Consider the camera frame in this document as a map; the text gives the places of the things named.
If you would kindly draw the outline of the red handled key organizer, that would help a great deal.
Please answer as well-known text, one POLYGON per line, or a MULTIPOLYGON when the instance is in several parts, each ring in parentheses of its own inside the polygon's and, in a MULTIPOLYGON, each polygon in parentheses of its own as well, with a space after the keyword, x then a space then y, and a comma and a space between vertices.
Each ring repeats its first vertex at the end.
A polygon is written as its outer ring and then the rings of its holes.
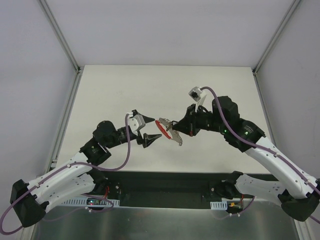
POLYGON ((159 131, 168 139, 175 141, 179 146, 183 145, 183 140, 178 131, 173 129, 173 122, 167 118, 160 117, 155 120, 155 124, 159 131))

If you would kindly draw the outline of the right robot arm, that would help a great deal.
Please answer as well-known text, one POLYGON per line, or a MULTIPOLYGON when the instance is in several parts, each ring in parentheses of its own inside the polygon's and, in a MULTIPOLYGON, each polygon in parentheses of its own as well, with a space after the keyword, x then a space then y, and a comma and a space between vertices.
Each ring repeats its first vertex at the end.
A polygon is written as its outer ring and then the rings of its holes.
POLYGON ((227 199, 239 194, 255 196, 281 207, 291 218, 304 222, 320 203, 320 181, 284 156, 256 124, 240 117, 238 105, 228 96, 212 101, 212 110, 190 105, 173 129, 190 137, 201 130, 217 132, 232 147, 258 161, 275 178, 266 181, 234 171, 232 178, 216 187, 227 199))

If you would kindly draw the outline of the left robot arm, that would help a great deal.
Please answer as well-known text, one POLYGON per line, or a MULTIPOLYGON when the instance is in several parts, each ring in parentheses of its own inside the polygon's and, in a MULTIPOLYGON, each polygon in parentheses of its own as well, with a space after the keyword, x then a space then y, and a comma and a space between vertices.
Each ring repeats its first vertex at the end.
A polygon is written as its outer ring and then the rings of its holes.
POLYGON ((109 120, 100 122, 92 138, 67 162, 29 182, 22 179, 12 185, 10 205, 22 227, 28 228, 44 218, 55 206, 77 195, 102 194, 106 181, 101 167, 111 157, 110 149, 122 144, 130 148, 136 141, 149 147, 161 134, 142 134, 141 129, 155 119, 132 110, 121 128, 109 120))

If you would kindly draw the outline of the left aluminium frame post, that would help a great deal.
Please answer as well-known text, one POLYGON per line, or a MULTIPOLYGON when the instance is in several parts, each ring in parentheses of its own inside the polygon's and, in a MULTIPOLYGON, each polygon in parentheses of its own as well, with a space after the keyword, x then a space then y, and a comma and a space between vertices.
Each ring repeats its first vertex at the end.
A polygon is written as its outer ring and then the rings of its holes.
POLYGON ((64 51, 66 57, 68 58, 69 62, 71 63, 73 69, 78 73, 81 70, 81 67, 79 66, 74 54, 72 53, 72 50, 46 0, 37 0, 37 3, 39 4, 40 8, 42 9, 49 25, 51 26, 62 50, 64 51))

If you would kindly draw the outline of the aluminium frame post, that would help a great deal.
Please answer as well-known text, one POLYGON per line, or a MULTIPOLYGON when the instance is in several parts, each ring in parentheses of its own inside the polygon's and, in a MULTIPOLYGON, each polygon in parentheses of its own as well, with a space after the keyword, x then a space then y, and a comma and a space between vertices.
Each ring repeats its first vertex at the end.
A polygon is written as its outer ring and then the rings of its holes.
POLYGON ((261 69, 262 65, 266 61, 267 57, 270 55, 270 53, 272 52, 273 48, 276 46, 277 42, 280 40, 281 35, 285 31, 287 25, 291 21, 292 17, 296 13, 296 11, 298 10, 298 8, 299 8, 299 6, 301 5, 302 2, 303 2, 303 0, 293 0, 291 2, 289 8, 285 12, 283 18, 281 19, 280 23, 278 24, 278 26, 277 26, 277 28, 275 30, 275 32, 271 36, 271 38, 268 41, 264 51, 262 52, 260 58, 258 59, 256 65, 253 67, 252 73, 253 73, 254 76, 257 75, 257 73, 261 69))
POLYGON ((62 50, 64 51, 66 57, 68 58, 69 62, 71 63, 73 69, 78 73, 81 70, 81 67, 79 66, 74 54, 72 53, 72 50, 46 0, 37 0, 37 3, 39 4, 40 8, 42 9, 49 25, 51 26, 62 50))

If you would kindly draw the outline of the right aluminium frame post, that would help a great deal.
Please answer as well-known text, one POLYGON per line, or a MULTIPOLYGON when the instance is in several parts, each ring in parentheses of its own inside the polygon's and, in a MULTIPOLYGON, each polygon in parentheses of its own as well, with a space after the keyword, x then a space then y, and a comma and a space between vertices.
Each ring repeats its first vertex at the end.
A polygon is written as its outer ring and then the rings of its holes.
POLYGON ((291 21, 292 17, 296 13, 296 11, 298 10, 298 8, 299 8, 299 6, 301 5, 302 2, 303 2, 303 0, 293 0, 291 2, 289 8, 285 12, 283 18, 281 19, 280 23, 278 24, 278 26, 277 26, 277 28, 275 30, 275 32, 271 36, 271 38, 268 41, 264 51, 262 52, 260 58, 258 59, 256 65, 253 67, 252 73, 253 73, 254 76, 257 75, 257 73, 261 69, 262 65, 266 61, 267 57, 270 55, 270 53, 272 52, 273 48, 276 46, 277 42, 280 40, 281 35, 285 31, 287 25, 291 21))

